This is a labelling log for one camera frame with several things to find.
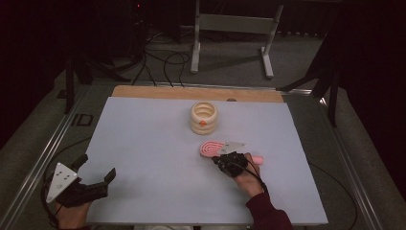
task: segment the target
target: table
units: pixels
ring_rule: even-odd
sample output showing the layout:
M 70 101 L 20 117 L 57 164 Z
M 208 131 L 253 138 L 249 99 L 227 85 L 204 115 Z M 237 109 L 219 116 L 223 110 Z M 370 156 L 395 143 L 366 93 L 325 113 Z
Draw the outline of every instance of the table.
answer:
M 327 223 L 279 93 L 118 86 L 112 96 L 86 152 L 89 161 L 79 175 L 83 183 L 95 183 L 115 167 L 117 177 L 109 186 L 109 197 L 93 203 L 89 222 L 249 225 L 252 218 L 244 207 L 248 198 L 198 153 L 204 141 L 215 139 L 245 142 L 242 151 L 264 157 L 261 177 L 273 204 L 284 209 L 293 224 Z M 189 129 L 189 109 L 203 99 L 219 111 L 219 126 L 208 136 Z M 229 99 L 237 102 L 226 102 Z

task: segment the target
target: white stand leg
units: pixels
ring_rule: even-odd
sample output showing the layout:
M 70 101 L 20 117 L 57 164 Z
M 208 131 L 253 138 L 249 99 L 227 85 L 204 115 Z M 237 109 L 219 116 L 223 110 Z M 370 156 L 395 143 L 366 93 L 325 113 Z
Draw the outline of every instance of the white stand leg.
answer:
M 196 0 L 196 12 L 194 18 L 194 44 L 193 44 L 193 54 L 192 54 L 192 66 L 191 72 L 197 74 L 199 71 L 199 56 L 200 56 L 200 42 L 199 42 L 199 31 L 200 31 L 200 0 Z
M 271 59 L 269 58 L 269 54 L 264 54 L 264 50 L 265 47 L 260 48 L 260 52 L 262 53 L 263 66 L 265 67 L 266 78 L 273 79 L 274 71 L 272 70 Z
M 192 54 L 192 67 L 191 72 L 197 74 L 199 72 L 199 55 L 200 55 L 200 43 L 194 44 L 193 54 Z

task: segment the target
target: metal frame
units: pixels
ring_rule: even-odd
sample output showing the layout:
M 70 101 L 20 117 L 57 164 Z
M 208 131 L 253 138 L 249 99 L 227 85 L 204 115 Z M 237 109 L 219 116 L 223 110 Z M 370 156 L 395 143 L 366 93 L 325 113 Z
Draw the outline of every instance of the metal frame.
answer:
M 283 6 L 278 6 L 274 18 L 242 17 L 230 15 L 215 15 L 200 13 L 200 0 L 196 0 L 195 20 L 194 20 L 194 43 L 192 53 L 191 72 L 196 74 L 199 68 L 200 56 L 200 30 L 241 32 L 268 35 L 265 47 L 260 48 L 262 62 L 266 73 L 266 78 L 274 78 L 269 51 L 275 37 L 275 33 L 280 22 Z

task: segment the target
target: gray carpet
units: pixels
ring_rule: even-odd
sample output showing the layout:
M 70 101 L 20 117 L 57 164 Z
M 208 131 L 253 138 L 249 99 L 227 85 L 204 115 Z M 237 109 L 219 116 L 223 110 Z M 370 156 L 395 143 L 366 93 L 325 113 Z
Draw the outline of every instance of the gray carpet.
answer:
M 233 86 L 233 87 L 277 87 L 295 81 L 305 74 L 321 44 L 321 40 L 308 36 L 277 36 L 271 48 L 271 61 L 275 78 L 272 80 L 264 76 L 264 70 L 259 58 L 259 46 L 264 43 L 264 37 L 253 36 L 248 41 L 213 41 L 219 39 L 218 34 L 205 34 L 201 44 L 199 73 L 190 73 L 190 63 L 184 66 L 183 75 L 179 81 L 178 74 L 182 65 L 168 64 L 166 72 L 171 82 L 179 86 L 195 84 Z M 233 38 L 244 38 L 240 34 L 231 34 Z M 184 37 L 181 44 L 170 41 L 167 37 L 157 36 L 147 51 L 159 58 L 165 58 L 171 52 L 152 50 L 171 50 L 191 55 L 192 38 Z M 169 61 L 181 62 L 182 58 L 174 56 Z M 147 55 L 147 67 L 156 82 L 168 85 L 165 78 L 164 62 Z M 133 80 L 141 64 L 123 73 L 123 76 Z M 97 73 L 97 78 L 91 86 L 84 86 L 87 93 L 79 102 L 77 114 L 93 115 L 91 126 L 69 126 L 56 152 L 90 137 L 96 127 L 98 118 L 106 98 L 111 94 L 114 86 L 120 84 L 106 76 Z M 56 88 L 38 105 L 32 115 L 12 136 L 0 154 L 0 189 L 1 207 L 9 207 L 21 183 L 24 181 L 34 162 L 46 149 L 48 141 L 52 139 L 54 130 L 63 118 L 64 101 L 56 95 L 63 89 L 62 73 L 56 79 Z M 144 71 L 135 84 L 151 84 L 147 71 Z M 311 89 L 314 82 L 301 86 Z M 311 97 L 299 94 L 285 94 L 283 99 L 288 103 L 294 118 L 295 126 L 301 138 L 307 160 L 318 187 L 320 197 L 327 212 L 329 224 L 321 226 L 296 226 L 295 229 L 405 229 L 406 208 L 391 178 L 388 176 L 378 154 L 373 148 L 371 140 L 352 110 L 345 91 L 340 90 L 337 104 L 338 128 L 333 129 L 326 122 L 325 109 Z M 73 145 L 60 154 L 57 161 L 70 163 L 79 154 L 86 151 L 88 141 Z M 365 193 L 371 199 L 376 213 L 378 228 L 369 225 L 368 214 L 360 209 L 359 198 L 353 191 L 353 185 L 343 165 L 342 149 L 350 157 L 357 175 L 362 181 Z M 6 209 L 0 211 L 1 217 Z M 52 229 L 42 210 L 39 201 L 39 188 L 36 188 L 27 204 L 21 209 L 21 216 L 15 223 L 14 229 Z M 102 226 L 99 229 L 129 229 L 128 226 Z

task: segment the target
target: stacked rings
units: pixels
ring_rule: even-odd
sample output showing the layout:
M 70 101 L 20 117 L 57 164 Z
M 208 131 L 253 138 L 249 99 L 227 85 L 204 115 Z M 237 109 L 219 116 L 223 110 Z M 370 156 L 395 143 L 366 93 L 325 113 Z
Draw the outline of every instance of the stacked rings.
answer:
M 191 130 L 198 135 L 208 135 L 217 127 L 217 108 L 208 102 L 195 103 L 191 109 Z

